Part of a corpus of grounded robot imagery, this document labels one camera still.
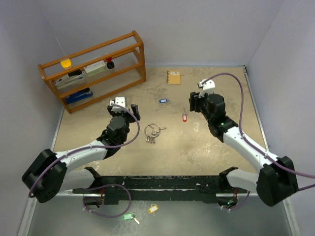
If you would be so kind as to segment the yellow lidded container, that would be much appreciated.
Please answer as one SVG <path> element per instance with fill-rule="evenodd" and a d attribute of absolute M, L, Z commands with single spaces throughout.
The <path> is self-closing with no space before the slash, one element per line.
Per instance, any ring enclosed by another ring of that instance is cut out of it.
<path fill-rule="evenodd" d="M 60 64 L 64 70 L 68 70 L 72 68 L 72 62 L 70 59 L 63 59 L 60 61 Z"/>

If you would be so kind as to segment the black base frame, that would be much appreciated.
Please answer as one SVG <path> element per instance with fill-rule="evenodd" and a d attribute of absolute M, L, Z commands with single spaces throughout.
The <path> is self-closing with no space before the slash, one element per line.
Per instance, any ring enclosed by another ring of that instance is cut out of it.
<path fill-rule="evenodd" d="M 103 194 L 105 205 L 119 201 L 198 201 L 217 202 L 219 195 L 234 197 L 245 194 L 241 188 L 231 187 L 223 175 L 218 176 L 101 176 L 86 167 L 94 180 L 87 187 L 76 187 L 75 194 L 85 196 Z"/>

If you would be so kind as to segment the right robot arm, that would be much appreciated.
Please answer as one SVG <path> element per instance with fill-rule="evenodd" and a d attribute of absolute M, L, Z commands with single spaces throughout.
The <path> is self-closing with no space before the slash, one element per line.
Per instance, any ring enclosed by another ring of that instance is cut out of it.
<path fill-rule="evenodd" d="M 287 156 L 277 157 L 241 131 L 239 125 L 226 115 L 221 95 L 214 93 L 201 97 L 197 92 L 191 92 L 189 109 L 201 113 L 210 133 L 237 151 L 256 170 L 256 173 L 249 173 L 231 168 L 224 172 L 219 180 L 223 192 L 242 188 L 256 193 L 267 206 L 272 207 L 298 191 L 293 161 Z"/>

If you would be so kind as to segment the red key tag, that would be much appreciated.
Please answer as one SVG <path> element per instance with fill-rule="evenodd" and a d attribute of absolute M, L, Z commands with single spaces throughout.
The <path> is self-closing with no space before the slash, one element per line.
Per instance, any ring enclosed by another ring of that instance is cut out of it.
<path fill-rule="evenodd" d="M 188 120 L 188 113 L 187 113 L 186 109 L 183 108 L 182 121 L 187 122 L 187 120 Z"/>

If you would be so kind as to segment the blue key tag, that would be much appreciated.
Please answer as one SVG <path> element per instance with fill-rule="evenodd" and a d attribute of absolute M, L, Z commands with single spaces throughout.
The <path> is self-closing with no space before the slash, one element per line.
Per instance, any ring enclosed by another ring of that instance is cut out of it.
<path fill-rule="evenodd" d="M 158 102 L 159 102 L 159 104 L 171 104 L 172 103 L 172 101 L 170 101 L 169 99 L 166 99 L 166 98 L 160 99 Z"/>

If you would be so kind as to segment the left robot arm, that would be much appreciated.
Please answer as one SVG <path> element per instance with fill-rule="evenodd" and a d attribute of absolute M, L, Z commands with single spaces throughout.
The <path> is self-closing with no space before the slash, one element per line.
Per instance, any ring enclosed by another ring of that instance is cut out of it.
<path fill-rule="evenodd" d="M 88 163 L 113 156 L 121 147 L 135 141 L 127 140 L 129 125 L 141 119 L 138 105 L 125 108 L 118 104 L 107 107 L 112 116 L 106 129 L 91 143 L 68 151 L 53 152 L 45 149 L 36 157 L 22 175 L 22 182 L 29 189 L 28 197 L 45 203 L 62 188 L 65 176 Z"/>

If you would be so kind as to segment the bunch of metal keys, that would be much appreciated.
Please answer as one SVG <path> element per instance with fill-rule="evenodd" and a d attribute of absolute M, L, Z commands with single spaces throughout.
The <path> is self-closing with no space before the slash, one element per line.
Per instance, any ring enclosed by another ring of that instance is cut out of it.
<path fill-rule="evenodd" d="M 150 135 L 146 136 L 146 142 L 150 144 L 156 143 L 156 137 L 160 135 L 160 132 L 153 131 Z"/>

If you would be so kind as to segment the blue stapler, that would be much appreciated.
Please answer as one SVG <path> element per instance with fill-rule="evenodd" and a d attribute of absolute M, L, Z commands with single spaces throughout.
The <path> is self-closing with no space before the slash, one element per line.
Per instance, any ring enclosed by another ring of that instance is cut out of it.
<path fill-rule="evenodd" d="M 93 96 L 90 88 L 85 88 L 66 97 L 67 104 L 71 104 Z"/>

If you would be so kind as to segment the wooden shelf rack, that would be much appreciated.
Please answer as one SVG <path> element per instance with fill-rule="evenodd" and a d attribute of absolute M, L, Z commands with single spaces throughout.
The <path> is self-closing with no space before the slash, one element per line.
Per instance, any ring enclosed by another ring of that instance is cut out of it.
<path fill-rule="evenodd" d="M 111 53 L 104 54 L 79 65 L 72 64 L 73 59 L 129 38 L 133 38 L 135 40 L 135 42 L 130 46 L 126 46 Z M 119 68 L 115 65 L 113 60 L 130 53 L 135 56 L 136 62 L 122 68 Z M 44 83 L 61 102 L 64 109 L 71 114 L 109 96 L 124 91 L 132 86 L 145 82 L 146 66 L 144 42 L 137 31 L 133 30 L 130 33 L 70 54 L 63 58 L 56 59 L 45 64 L 39 64 L 38 70 Z M 99 83 L 120 76 L 132 70 L 136 70 L 139 74 L 140 78 L 138 80 L 112 90 L 99 97 L 93 98 L 81 105 L 70 105 L 69 99 L 75 93 L 96 86 Z"/>

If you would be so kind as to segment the white box on shelf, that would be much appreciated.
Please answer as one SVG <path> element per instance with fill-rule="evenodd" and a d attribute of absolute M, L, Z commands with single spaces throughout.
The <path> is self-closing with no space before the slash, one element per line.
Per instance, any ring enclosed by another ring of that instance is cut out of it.
<path fill-rule="evenodd" d="M 102 73 L 106 69 L 107 69 L 106 63 L 103 60 L 84 67 L 84 70 L 89 77 Z"/>

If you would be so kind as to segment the green key tag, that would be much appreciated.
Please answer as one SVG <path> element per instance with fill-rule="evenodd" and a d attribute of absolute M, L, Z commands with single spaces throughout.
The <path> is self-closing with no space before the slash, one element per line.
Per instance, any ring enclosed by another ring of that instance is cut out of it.
<path fill-rule="evenodd" d="M 127 213 L 127 214 L 124 214 L 122 216 L 122 219 L 123 220 L 134 220 L 138 225 L 140 224 L 140 222 L 137 220 L 136 216 L 134 213 Z"/>

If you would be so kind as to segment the brown spiral notebook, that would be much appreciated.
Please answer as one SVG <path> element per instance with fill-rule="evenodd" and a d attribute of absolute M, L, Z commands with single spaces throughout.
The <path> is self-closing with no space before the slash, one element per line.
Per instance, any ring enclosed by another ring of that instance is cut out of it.
<path fill-rule="evenodd" d="M 168 71 L 166 81 L 170 85 L 180 85 L 181 84 L 180 71 Z"/>

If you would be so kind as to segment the large metal keyring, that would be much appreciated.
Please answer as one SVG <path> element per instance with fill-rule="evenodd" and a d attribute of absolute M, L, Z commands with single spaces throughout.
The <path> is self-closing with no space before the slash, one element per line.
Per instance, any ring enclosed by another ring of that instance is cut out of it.
<path fill-rule="evenodd" d="M 145 127 L 144 133 L 150 137 L 157 137 L 161 134 L 162 130 L 166 130 L 166 127 L 161 127 L 155 123 L 151 123 Z"/>

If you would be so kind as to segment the white stapler on shelf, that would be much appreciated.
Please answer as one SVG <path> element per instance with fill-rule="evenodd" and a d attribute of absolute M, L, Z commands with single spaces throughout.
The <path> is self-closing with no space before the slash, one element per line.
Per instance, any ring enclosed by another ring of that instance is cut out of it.
<path fill-rule="evenodd" d="M 87 74 L 85 71 L 76 70 L 54 81 L 54 84 L 57 89 L 63 89 L 68 86 L 76 85 L 83 82 L 86 77 Z"/>

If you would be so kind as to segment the yellow key tag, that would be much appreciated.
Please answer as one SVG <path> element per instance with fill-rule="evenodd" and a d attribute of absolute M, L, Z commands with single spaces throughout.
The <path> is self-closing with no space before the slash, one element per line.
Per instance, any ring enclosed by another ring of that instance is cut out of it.
<path fill-rule="evenodd" d="M 153 213 L 155 213 L 158 209 L 159 209 L 159 206 L 158 206 L 158 205 L 152 204 L 152 205 L 148 208 L 148 213 L 149 213 L 149 214 L 153 214 Z"/>

